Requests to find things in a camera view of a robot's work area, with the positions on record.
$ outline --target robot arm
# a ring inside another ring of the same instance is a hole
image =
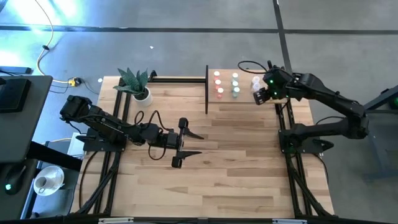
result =
[[[368,135],[369,120],[364,107],[357,101],[347,99],[325,87],[322,81],[311,73],[289,74],[274,66],[263,77],[268,88],[255,92],[254,99],[258,105],[269,99],[280,100],[295,98],[317,100],[340,112],[346,117],[339,122],[306,126],[295,124],[290,130],[283,130],[283,135],[293,147],[299,147],[306,138],[318,136],[343,135],[350,139],[362,139]]]
[[[182,150],[184,135],[203,139],[201,136],[190,132],[186,118],[180,118],[178,123],[180,134],[178,134],[173,129],[167,129],[163,125],[163,128],[160,128],[150,121],[148,123],[140,123],[141,121],[136,120],[137,116],[134,121],[135,124],[126,123],[103,111],[100,107],[92,105],[90,99],[71,95],[68,97],[60,114],[62,116],[61,119],[66,123],[70,123],[71,121],[85,123],[94,129],[99,134],[100,141],[114,144],[121,139],[127,138],[138,146],[148,143],[150,147],[161,147],[165,150],[175,149],[176,155],[172,159],[172,167],[174,168],[181,168],[182,160],[186,157],[201,153]],[[95,138],[95,136],[85,136],[80,138],[80,140],[90,141],[93,140],[92,138]]]

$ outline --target gray floor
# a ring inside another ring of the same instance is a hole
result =
[[[56,25],[103,27],[189,27],[276,29],[272,0],[41,0]],[[394,0],[279,0],[285,29],[398,29]],[[35,2],[8,0],[0,25],[47,24]],[[0,30],[0,64],[35,68],[49,32]],[[365,103],[398,84],[398,35],[286,35],[296,72],[311,72],[348,98]],[[46,74],[84,78],[95,91],[97,79],[117,68],[156,70],[159,75],[204,75],[211,68],[236,68],[240,60],[283,63],[278,34],[56,32],[43,59]],[[96,95],[85,87],[69,94]],[[58,118],[67,95],[50,94],[34,140],[66,138],[73,130]],[[311,102],[315,121],[336,112]],[[365,182],[376,170],[367,140],[327,138],[330,192],[337,215],[398,222],[398,178]]]

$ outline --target desk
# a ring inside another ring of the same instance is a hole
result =
[[[97,105],[112,113],[116,98],[113,86],[119,77],[104,77]],[[187,158],[181,169],[171,168],[175,151],[163,159],[149,158],[147,147],[128,143],[122,154],[113,200],[112,216],[128,217],[223,217],[292,218],[292,200],[284,156],[280,153],[279,120],[273,103],[209,103],[205,114],[203,83],[149,83],[153,103],[138,108],[132,99],[127,121],[133,123],[139,110],[148,121],[159,110],[166,128],[177,128],[186,117],[192,132],[205,140],[185,138],[186,150],[203,154]],[[124,106],[122,96],[121,108]],[[297,123],[312,124],[307,100],[292,101]],[[151,149],[159,157],[162,149]],[[85,156],[82,169],[91,154]],[[98,185],[104,153],[99,152],[85,175],[83,203]],[[322,163],[303,155],[309,189],[324,208],[333,213]],[[78,210],[78,188],[72,212]],[[298,190],[300,207],[302,194]],[[104,191],[103,211],[108,189]]]

